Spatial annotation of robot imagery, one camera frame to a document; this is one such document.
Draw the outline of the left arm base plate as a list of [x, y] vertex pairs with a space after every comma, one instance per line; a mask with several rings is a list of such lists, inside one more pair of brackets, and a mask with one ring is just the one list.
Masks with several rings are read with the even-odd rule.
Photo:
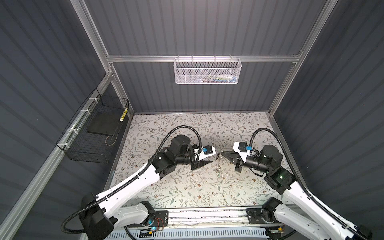
[[168, 220], [169, 220], [169, 211], [156, 210], [155, 214], [150, 215], [148, 220], [145, 220], [143, 223], [140, 223], [140, 224], [128, 225], [128, 228], [166, 227], [168, 225]]

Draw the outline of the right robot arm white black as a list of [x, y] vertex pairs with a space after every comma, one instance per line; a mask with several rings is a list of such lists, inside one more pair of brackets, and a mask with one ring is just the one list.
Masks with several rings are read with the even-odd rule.
[[288, 225], [310, 240], [370, 240], [372, 232], [365, 226], [356, 226], [325, 205], [288, 170], [281, 166], [283, 155], [272, 145], [257, 152], [245, 142], [235, 142], [232, 151], [221, 155], [235, 165], [258, 171], [266, 183], [280, 194], [270, 198], [261, 209], [266, 223]]

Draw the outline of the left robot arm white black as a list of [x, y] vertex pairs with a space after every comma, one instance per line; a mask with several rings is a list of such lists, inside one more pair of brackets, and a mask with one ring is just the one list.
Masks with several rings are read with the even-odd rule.
[[212, 146], [200, 148], [191, 145], [185, 135], [178, 135], [168, 147], [162, 148], [151, 164], [145, 164], [137, 172], [102, 193], [85, 195], [81, 202], [79, 219], [90, 240], [103, 240], [110, 233], [122, 226], [150, 226], [155, 218], [155, 210], [147, 201], [130, 207], [123, 213], [120, 208], [146, 187], [156, 183], [172, 173], [178, 165], [189, 165], [196, 170], [210, 163], [208, 157], [214, 156]]

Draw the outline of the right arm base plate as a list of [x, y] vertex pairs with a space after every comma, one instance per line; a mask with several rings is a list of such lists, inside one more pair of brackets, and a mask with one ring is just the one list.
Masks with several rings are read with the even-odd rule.
[[262, 213], [262, 208], [247, 208], [246, 215], [249, 224], [251, 225], [276, 225], [276, 226], [285, 226], [284, 223], [277, 221], [276, 219], [266, 220]]

